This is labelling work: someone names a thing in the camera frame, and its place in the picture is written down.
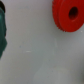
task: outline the red round object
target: red round object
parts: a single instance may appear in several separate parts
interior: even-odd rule
[[[78,30],[84,22],[84,0],[54,0],[53,18],[59,29],[65,32]]]

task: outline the green fabric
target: green fabric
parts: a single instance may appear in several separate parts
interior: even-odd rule
[[[6,35],[5,13],[0,8],[0,58],[7,46],[5,35]]]

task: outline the white background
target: white background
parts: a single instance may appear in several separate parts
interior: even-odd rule
[[[0,84],[82,84],[84,26],[60,31],[52,0],[2,0],[7,48],[0,61]]]

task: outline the dark green object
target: dark green object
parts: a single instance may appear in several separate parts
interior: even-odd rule
[[[7,41],[5,36],[6,36],[5,13],[0,8],[0,58],[7,46]]]

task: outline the red object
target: red object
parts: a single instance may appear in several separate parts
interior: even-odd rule
[[[54,0],[52,12],[59,29],[74,32],[84,22],[84,0]]]

